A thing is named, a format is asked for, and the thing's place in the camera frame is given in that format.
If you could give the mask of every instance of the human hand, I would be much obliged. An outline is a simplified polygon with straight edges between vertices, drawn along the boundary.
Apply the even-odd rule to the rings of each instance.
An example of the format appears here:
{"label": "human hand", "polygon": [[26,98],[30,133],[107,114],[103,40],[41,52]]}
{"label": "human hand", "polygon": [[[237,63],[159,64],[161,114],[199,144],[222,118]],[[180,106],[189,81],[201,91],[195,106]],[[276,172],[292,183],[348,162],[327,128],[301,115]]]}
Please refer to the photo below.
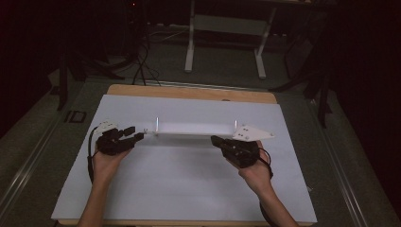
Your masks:
{"label": "human hand", "polygon": [[[263,145],[260,141],[256,142],[260,148],[263,148]],[[269,162],[269,157],[266,153],[260,149],[260,157],[265,160],[267,163]],[[249,188],[257,195],[260,196],[262,193],[267,193],[272,190],[271,182],[270,182],[270,172],[266,164],[261,161],[256,161],[253,166],[239,168],[238,166],[231,163],[234,167],[238,169],[238,174],[241,176]]]}
{"label": "human hand", "polygon": [[95,175],[94,183],[109,184],[117,172],[121,160],[123,160],[130,151],[131,149],[115,155],[108,155],[96,149],[96,152],[93,156]]}

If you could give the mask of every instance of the forearm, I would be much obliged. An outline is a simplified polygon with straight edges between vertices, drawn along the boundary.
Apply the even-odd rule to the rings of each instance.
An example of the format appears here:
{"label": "forearm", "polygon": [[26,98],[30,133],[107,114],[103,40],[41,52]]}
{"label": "forearm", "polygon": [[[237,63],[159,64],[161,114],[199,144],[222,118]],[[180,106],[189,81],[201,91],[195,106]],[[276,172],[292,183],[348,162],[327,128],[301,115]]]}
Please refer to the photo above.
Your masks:
{"label": "forearm", "polygon": [[299,226],[272,189],[258,194],[258,198],[266,214],[275,224],[278,226]]}
{"label": "forearm", "polygon": [[78,222],[78,227],[102,226],[108,190],[109,185],[107,183],[94,181],[88,202]]}

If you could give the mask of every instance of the white paper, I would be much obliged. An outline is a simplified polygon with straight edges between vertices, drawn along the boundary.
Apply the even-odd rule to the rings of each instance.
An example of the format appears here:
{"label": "white paper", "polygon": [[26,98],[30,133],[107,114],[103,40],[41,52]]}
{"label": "white paper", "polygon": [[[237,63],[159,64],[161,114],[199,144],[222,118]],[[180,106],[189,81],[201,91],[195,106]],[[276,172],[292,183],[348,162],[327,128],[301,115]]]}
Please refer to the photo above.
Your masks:
{"label": "white paper", "polygon": [[[274,138],[262,141],[272,159],[273,187],[296,221],[317,221],[279,105],[107,95],[99,104],[52,218],[79,218],[83,211],[91,189],[86,156],[94,127],[110,119],[120,130],[135,126],[137,131],[154,131],[156,117],[160,131],[231,134],[237,121],[273,132]],[[210,136],[170,134],[145,135],[123,160],[109,191],[104,218],[264,220],[258,198],[220,149],[212,146]]]}

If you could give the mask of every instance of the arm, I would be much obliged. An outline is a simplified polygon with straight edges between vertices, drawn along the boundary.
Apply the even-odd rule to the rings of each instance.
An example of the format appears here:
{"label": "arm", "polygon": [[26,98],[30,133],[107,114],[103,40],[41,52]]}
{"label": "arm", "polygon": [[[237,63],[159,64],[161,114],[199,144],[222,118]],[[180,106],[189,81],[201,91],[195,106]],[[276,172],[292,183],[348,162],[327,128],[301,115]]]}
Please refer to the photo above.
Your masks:
{"label": "arm", "polygon": [[78,227],[97,227],[103,224],[103,213],[106,206],[109,185],[117,171],[121,160],[127,156],[129,150],[115,156],[96,152],[94,155],[95,178],[91,194],[78,222]]}
{"label": "arm", "polygon": [[[263,148],[260,141],[257,143],[260,148]],[[263,150],[260,150],[260,157],[265,161],[269,160],[269,157]],[[278,226],[298,226],[297,222],[295,222],[286,207],[276,196],[271,185],[269,169],[265,164],[257,161],[253,166],[239,168],[238,174],[257,195],[262,207],[274,223]]]}

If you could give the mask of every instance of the floor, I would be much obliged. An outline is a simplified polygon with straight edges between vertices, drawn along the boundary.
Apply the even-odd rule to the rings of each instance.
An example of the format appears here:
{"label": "floor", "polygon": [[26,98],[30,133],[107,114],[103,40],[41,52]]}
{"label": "floor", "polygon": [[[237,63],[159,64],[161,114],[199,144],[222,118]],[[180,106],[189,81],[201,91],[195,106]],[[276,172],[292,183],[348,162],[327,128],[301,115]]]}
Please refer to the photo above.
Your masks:
{"label": "floor", "polygon": [[[199,40],[191,73],[183,71],[183,36],[151,36],[146,57],[148,85],[201,86],[267,92],[287,81],[285,42],[272,37],[263,53],[268,78],[257,77],[253,49]],[[141,51],[141,58],[146,51]],[[45,95],[0,140],[0,226],[53,226],[50,219],[58,194],[102,95],[113,83],[132,84],[138,65],[116,73],[124,80],[92,73],[85,82],[70,80],[69,101],[57,112],[58,97]],[[288,124],[318,223],[314,226],[401,226],[336,94],[330,92],[327,129],[316,117],[314,100],[302,95],[304,84],[276,94]],[[68,111],[86,112],[83,123],[65,122]]]}

